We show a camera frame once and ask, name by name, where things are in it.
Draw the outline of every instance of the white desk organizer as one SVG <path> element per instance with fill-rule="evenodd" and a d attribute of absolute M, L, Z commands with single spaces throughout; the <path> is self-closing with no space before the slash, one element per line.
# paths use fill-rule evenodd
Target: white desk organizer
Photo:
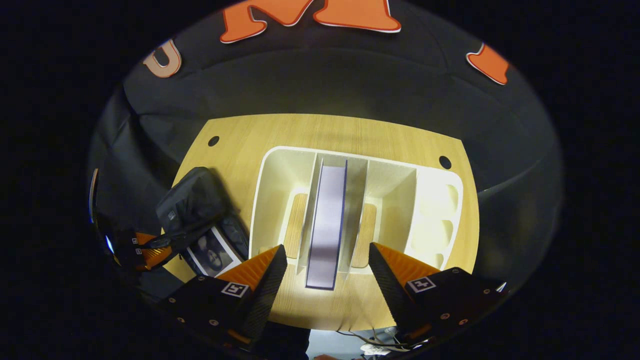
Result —
<path fill-rule="evenodd" d="M 370 156 L 285 146 L 274 147 L 262 159 L 253 200 L 249 257 L 284 243 L 293 199 L 302 193 L 307 195 L 307 203 L 300 249 L 297 257 L 287 257 L 287 262 L 296 266 L 297 273 L 306 269 L 321 166 L 343 167 L 345 161 L 348 171 L 338 273 L 372 274 L 369 265 L 352 266 L 365 204 L 376 207 L 374 242 L 446 269 L 462 210 L 463 185 L 456 173 Z M 358 249 L 368 252 L 369 247 Z"/>

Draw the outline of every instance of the wooden tabletop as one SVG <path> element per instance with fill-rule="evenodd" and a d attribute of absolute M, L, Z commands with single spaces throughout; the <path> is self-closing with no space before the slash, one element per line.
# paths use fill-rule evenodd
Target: wooden tabletop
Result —
<path fill-rule="evenodd" d="M 220 139 L 209 146 L 214 136 Z M 423 129 L 377 120 L 315 114 L 245 115 L 209 120 L 186 154 L 173 184 L 194 167 L 214 168 L 240 219 L 250 229 L 253 200 L 262 159 L 276 146 L 306 147 L 442 168 L 463 181 L 460 226 L 447 263 L 473 271 L 479 217 L 476 186 L 462 142 Z M 164 266 L 186 282 L 195 276 L 175 257 Z M 286 325 L 322 330 L 367 330 L 395 325 L 371 274 L 338 276 L 333 291 L 305 288 L 306 272 L 289 265 L 269 319 Z"/>

